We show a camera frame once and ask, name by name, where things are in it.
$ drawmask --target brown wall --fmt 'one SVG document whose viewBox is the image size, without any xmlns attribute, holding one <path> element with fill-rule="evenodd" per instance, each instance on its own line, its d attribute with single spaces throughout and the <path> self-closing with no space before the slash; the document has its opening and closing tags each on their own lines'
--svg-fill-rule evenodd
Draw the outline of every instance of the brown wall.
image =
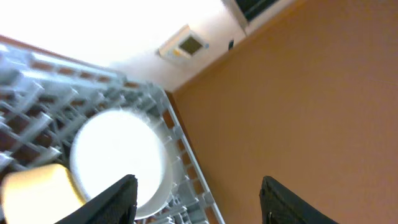
<svg viewBox="0 0 398 224">
<path fill-rule="evenodd" d="M 309 0 L 175 94 L 226 223 L 271 175 L 342 223 L 398 223 L 398 2 Z"/>
</svg>

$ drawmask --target white ceiling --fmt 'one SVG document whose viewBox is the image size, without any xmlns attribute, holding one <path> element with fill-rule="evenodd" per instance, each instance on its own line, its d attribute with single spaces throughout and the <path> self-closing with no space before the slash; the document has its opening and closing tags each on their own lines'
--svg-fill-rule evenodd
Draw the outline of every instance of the white ceiling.
<svg viewBox="0 0 398 224">
<path fill-rule="evenodd" d="M 245 38 L 221 0 L 2 2 L 0 34 L 173 91 Z M 184 25 L 210 47 L 185 65 L 157 49 Z"/>
</svg>

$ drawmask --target dish rack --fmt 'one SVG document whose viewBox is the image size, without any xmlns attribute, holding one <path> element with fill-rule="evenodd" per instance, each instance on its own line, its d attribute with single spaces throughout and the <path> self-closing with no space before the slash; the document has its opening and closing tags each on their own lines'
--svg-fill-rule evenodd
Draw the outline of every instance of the dish rack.
<svg viewBox="0 0 398 224">
<path fill-rule="evenodd" d="M 27 49 L 0 44 L 0 179 L 9 172 L 59 163 L 69 167 L 75 134 L 100 111 L 130 108 L 148 125 L 167 134 L 163 143 L 179 153 L 173 166 L 183 172 L 172 200 L 159 213 L 137 224 L 224 224 L 176 114 L 159 86 L 131 82 L 117 72 L 82 65 Z"/>
</svg>

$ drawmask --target white plate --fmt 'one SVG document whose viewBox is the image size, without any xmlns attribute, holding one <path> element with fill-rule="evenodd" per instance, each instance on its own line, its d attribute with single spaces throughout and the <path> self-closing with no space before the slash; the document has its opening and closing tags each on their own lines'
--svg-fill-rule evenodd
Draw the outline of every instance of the white plate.
<svg viewBox="0 0 398 224">
<path fill-rule="evenodd" d="M 107 110 L 87 121 L 73 142 L 70 167 L 87 200 L 126 174 L 135 175 L 137 219 L 161 210 L 172 189 L 172 167 L 163 144 L 128 111 Z"/>
</svg>

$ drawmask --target rack wire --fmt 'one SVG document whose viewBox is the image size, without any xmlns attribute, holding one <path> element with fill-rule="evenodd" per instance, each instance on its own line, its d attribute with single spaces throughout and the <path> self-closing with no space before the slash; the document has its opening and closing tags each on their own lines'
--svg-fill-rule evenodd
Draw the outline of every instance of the rack wire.
<svg viewBox="0 0 398 224">
<path fill-rule="evenodd" d="M 9 172 L 51 162 L 69 167 L 70 148 L 82 124 L 103 110 L 129 108 L 178 148 L 173 166 L 183 175 L 172 200 L 137 224 L 224 224 L 177 116 L 159 86 L 131 82 L 121 73 L 0 44 L 0 179 Z M 156 122 L 148 119 L 155 117 Z"/>
</svg>

